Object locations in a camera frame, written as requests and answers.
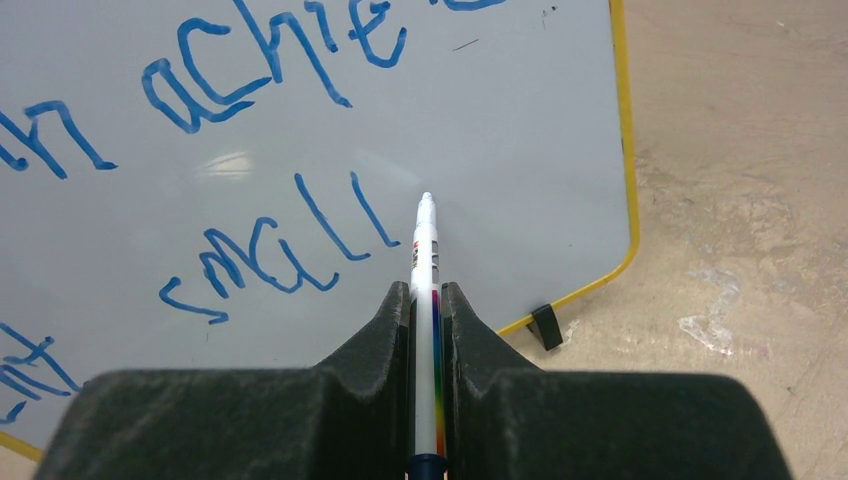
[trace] whiteboard stand foot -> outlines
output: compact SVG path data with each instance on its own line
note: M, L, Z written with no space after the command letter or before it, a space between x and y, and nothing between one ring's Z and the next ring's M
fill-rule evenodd
M556 319L554 309L550 304L533 310L533 321L527 328L542 342L545 350L551 351L562 345L562 332L559 330L559 322Z

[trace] pen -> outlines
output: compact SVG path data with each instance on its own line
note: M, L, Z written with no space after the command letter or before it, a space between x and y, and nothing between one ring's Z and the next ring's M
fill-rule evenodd
M442 344L439 314L439 244L436 204L429 192L418 202L412 238L412 300L415 303L415 396L413 455L409 480L441 480L445 459L442 412Z

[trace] whiteboard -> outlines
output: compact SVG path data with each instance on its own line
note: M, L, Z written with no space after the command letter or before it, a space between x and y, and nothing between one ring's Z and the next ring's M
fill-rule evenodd
M0 2L6 443L108 370L321 360L408 279L425 190L493 329L620 269L610 8L555 6Z

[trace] white paint splatter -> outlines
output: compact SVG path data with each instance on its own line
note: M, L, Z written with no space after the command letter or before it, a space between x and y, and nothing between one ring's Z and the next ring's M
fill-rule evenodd
M721 293L710 304L709 313L683 317L677 320L678 326L710 350L732 355L730 346L733 342L733 333L725 328L722 322L727 317L730 307L736 302L736 297L739 296L739 279L736 275L723 270L705 270L693 272L690 275L721 288Z
M563 332L563 345L568 345L571 343L571 339L574 338L574 331L577 330L577 325L580 325L580 320L572 320L568 322L568 329Z

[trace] rainbow stripe on pen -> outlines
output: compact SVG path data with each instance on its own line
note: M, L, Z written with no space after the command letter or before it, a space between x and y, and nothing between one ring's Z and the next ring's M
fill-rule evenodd
M436 384L436 453L445 457L445 412L442 393L442 316L439 312L439 291L433 290L433 362Z

